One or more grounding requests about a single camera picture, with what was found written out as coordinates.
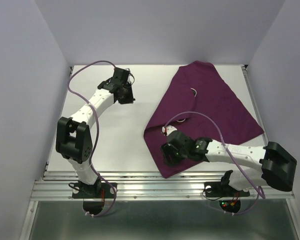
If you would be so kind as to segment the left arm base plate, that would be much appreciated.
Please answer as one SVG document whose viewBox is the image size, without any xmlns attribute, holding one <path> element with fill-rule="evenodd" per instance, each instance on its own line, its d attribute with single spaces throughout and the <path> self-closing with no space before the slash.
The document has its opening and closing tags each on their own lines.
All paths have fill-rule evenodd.
<svg viewBox="0 0 300 240">
<path fill-rule="evenodd" d="M 115 193 L 113 188 L 102 181 L 94 185 L 88 185 L 81 181 L 70 182 L 68 186 L 72 190 L 73 199 L 114 199 Z"/>
</svg>

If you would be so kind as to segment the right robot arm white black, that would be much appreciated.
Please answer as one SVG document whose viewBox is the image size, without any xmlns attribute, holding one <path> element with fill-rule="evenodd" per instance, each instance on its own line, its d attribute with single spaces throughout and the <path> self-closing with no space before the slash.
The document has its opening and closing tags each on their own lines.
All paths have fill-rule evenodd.
<svg viewBox="0 0 300 240">
<path fill-rule="evenodd" d="M 291 192 L 297 160 L 276 142 L 266 146 L 243 146 L 199 137 L 192 139 L 173 126 L 162 128 L 166 143 L 161 146 L 164 161 L 171 167 L 186 160 L 193 163 L 234 164 L 218 182 L 209 183 L 210 194 L 230 196 L 248 188 L 269 186 L 281 192 Z"/>
</svg>

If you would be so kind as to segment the purple surgical cloth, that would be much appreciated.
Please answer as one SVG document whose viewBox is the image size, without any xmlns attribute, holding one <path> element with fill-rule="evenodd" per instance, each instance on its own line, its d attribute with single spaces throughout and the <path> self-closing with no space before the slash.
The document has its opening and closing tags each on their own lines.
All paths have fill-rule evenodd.
<svg viewBox="0 0 300 240">
<path fill-rule="evenodd" d="M 145 127 L 143 138 L 164 178 L 195 165 L 186 160 L 180 166 L 165 164 L 161 146 L 167 142 L 162 127 L 172 123 L 178 130 L 197 139 L 208 137 L 227 144 L 241 145 L 264 133 L 236 94 L 209 62 L 194 61 L 178 68 L 170 85 Z"/>
</svg>

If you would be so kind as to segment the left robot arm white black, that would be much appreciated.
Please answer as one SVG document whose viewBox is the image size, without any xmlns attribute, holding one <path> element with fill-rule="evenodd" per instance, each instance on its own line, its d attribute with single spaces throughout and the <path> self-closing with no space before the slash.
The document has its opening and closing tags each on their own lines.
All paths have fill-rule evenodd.
<svg viewBox="0 0 300 240">
<path fill-rule="evenodd" d="M 92 164 L 94 143 L 91 128 L 101 114 L 115 103 L 132 104 L 134 77 L 128 68 L 114 68 L 112 77 L 102 81 L 94 94 L 70 117 L 57 122 L 55 149 L 68 160 L 78 176 L 70 184 L 73 198 L 96 198 L 102 194 L 102 182 Z"/>
</svg>

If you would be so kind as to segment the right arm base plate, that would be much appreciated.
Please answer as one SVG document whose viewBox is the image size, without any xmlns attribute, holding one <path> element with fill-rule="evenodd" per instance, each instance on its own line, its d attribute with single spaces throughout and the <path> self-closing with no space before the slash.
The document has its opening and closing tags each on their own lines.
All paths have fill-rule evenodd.
<svg viewBox="0 0 300 240">
<path fill-rule="evenodd" d="M 236 190 L 231 186 L 223 186 L 219 181 L 208 181 L 204 183 L 203 194 L 208 198 L 225 198 L 225 197 L 249 197 L 250 192 Z"/>
</svg>

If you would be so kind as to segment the aluminium front rail frame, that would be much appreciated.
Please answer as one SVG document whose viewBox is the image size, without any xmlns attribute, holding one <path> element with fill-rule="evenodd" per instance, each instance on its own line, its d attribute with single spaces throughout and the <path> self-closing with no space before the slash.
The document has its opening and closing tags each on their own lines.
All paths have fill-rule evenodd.
<svg viewBox="0 0 300 240">
<path fill-rule="evenodd" d="M 170 178 L 159 172 L 102 172 L 109 182 L 117 183 L 118 201 L 197 201 L 202 200 L 206 182 L 220 180 L 218 171 L 188 171 Z M 46 171 L 34 183 L 32 201 L 71 201 L 72 190 L 68 184 L 77 181 L 73 171 Z"/>
</svg>

